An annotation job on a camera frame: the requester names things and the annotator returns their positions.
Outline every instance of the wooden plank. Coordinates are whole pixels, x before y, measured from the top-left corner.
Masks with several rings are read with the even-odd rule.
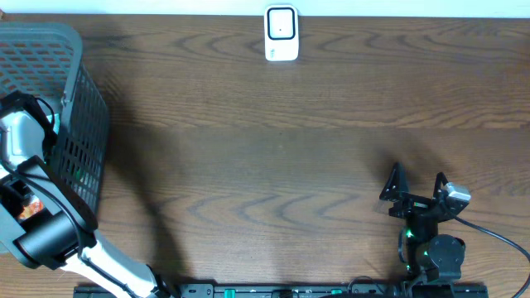
[[[419,195],[438,171],[469,186],[462,216],[530,248],[528,21],[303,17],[299,60],[269,63],[259,17],[8,19],[81,33],[112,117],[102,232],[176,280],[401,276],[403,222],[378,201],[395,161]],[[466,241],[463,280],[523,284],[512,248],[441,231]],[[1,259],[0,296],[86,282]]]

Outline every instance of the wooden table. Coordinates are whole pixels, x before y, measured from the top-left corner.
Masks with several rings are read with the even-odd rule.
[[[467,185],[462,217],[530,249],[530,22],[302,17],[297,61],[269,63],[261,17],[7,15],[65,22],[112,116],[100,228],[176,280],[396,279],[378,194]],[[457,222],[463,281],[509,297],[528,264]],[[0,257],[0,296],[88,281]]]

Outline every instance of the plastic basket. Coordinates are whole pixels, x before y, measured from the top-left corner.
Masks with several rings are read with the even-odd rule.
[[[60,115],[49,164],[96,213],[109,119],[82,55],[80,35],[70,26],[0,22],[0,98],[20,90]]]

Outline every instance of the white wall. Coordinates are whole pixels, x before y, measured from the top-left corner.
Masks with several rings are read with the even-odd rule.
[[[262,15],[270,0],[0,0],[5,12]],[[302,16],[530,17],[530,0],[287,0]]]

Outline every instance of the wood grain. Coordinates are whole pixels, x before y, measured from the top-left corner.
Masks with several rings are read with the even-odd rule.
[[[462,217],[530,249],[529,21],[302,17],[299,59],[269,63],[259,17],[7,18],[80,32],[112,117],[101,230],[176,280],[396,279],[394,161],[420,195],[438,171],[469,186]],[[509,246],[441,231],[467,244],[464,281],[523,284]],[[0,296],[87,282],[0,262]]]

